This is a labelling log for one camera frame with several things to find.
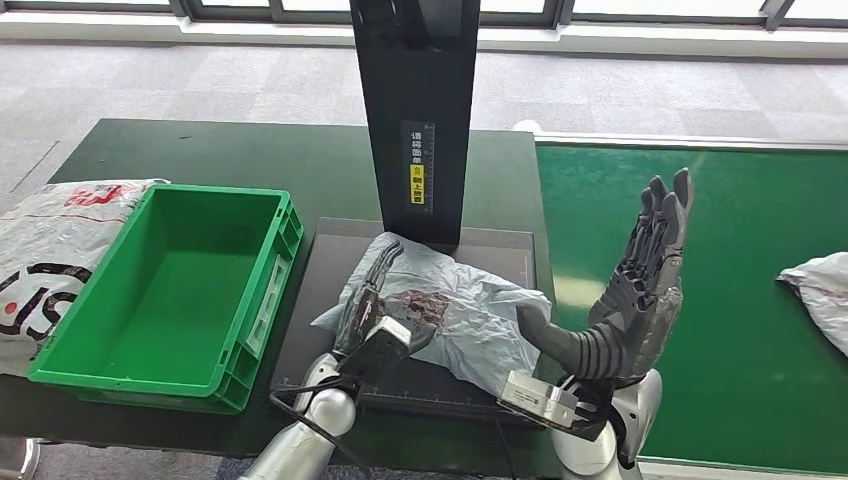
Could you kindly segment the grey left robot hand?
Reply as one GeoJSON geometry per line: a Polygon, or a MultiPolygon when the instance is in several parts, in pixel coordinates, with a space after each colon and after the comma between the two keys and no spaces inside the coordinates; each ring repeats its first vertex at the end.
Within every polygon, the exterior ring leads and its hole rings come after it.
{"type": "Polygon", "coordinates": [[[336,327],[332,351],[350,356],[364,341],[368,332],[384,316],[380,291],[394,261],[404,252],[399,240],[385,247],[367,270],[363,280],[348,298],[336,327]]]}

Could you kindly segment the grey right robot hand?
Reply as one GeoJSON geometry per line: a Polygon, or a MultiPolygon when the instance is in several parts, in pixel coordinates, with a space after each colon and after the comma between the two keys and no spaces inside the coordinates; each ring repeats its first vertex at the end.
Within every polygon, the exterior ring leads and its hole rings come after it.
{"type": "Polygon", "coordinates": [[[521,335],[576,379],[640,380],[662,354],[678,317],[694,202],[689,169],[680,169],[670,187],[653,177],[640,201],[622,258],[590,308],[585,329],[557,326],[527,303],[516,308],[521,335]]]}

